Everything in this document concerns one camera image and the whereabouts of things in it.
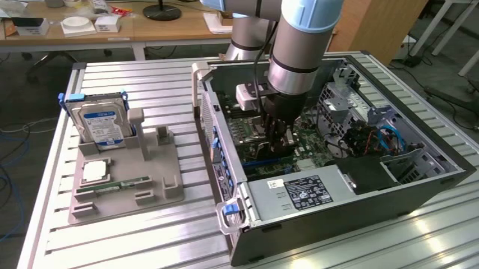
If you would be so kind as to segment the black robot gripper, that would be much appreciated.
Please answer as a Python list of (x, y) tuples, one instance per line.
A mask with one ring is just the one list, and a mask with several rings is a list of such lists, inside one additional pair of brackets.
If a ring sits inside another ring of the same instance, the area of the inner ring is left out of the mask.
[(306, 94), (287, 95), (282, 93), (270, 94), (265, 101), (265, 111), (274, 119), (293, 124), (301, 116), (306, 104)]

